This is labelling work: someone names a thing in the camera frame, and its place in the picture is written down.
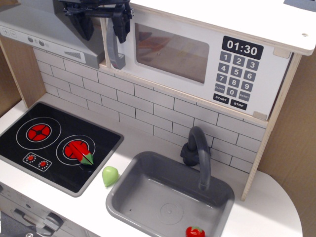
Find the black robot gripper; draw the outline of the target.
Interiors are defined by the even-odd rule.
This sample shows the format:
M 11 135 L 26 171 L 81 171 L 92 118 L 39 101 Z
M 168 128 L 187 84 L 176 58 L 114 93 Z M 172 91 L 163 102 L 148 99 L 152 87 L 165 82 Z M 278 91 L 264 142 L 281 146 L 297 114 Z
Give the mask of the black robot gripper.
M 94 32 L 92 17 L 111 18 L 114 32 L 120 43 L 130 32 L 130 19 L 134 11 L 129 0 L 60 0 L 65 15 L 84 40 L 90 40 Z

